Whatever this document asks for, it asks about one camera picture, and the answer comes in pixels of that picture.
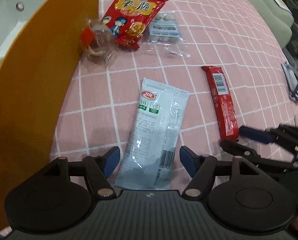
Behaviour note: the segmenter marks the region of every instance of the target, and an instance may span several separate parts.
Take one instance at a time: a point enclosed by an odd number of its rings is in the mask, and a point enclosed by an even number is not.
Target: gray ribbed panel
[[[291,240],[285,231],[245,236],[218,225],[199,202],[177,191],[125,190],[114,200],[100,201],[81,224],[52,235],[13,232],[8,240]]]

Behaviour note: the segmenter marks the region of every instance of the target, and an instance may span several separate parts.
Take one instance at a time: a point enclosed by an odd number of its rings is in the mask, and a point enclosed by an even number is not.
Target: table
[[[100,16],[112,1],[99,1]],[[191,57],[167,56],[161,51],[147,53],[141,46],[136,52],[122,52],[109,70],[82,58],[62,106],[51,160],[66,156],[78,161],[86,155],[104,154],[112,146],[119,146],[123,155],[141,81],[147,77],[190,92],[170,183],[170,189],[182,191],[190,178],[179,160],[181,145],[198,155],[229,158],[218,146],[218,125],[202,65],[223,68],[239,126],[265,129],[281,122],[294,123],[298,104],[288,97],[280,65],[286,58],[247,0],[169,0],[163,10],[175,11]],[[240,143],[251,145],[265,158],[292,159],[276,145],[244,139]],[[81,178],[73,181],[83,184]]]

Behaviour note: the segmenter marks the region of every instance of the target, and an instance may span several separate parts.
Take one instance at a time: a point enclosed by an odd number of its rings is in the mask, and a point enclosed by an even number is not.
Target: barcode
[[[221,73],[214,73],[213,79],[219,95],[227,95],[229,93],[224,75]]]
[[[171,169],[173,155],[174,155],[174,152],[163,150],[161,161],[160,161],[160,168]]]

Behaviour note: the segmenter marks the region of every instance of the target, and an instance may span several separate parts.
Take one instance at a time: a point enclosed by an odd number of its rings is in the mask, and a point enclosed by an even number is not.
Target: yellow label
[[[156,7],[154,2],[149,2],[147,0],[119,0],[115,4],[116,10],[126,9],[133,12],[140,12],[143,15],[150,15],[152,9]]]

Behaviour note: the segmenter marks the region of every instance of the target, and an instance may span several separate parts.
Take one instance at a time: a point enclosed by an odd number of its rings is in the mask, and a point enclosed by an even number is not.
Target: cartoon character
[[[124,17],[119,17],[116,19],[116,21],[114,22],[114,26],[110,28],[114,38],[118,37],[118,34],[120,32],[120,27],[125,25],[126,22],[127,22],[127,19],[125,19]]]
[[[108,24],[109,22],[111,21],[111,16],[110,15],[105,15],[103,18],[102,18],[102,24]]]

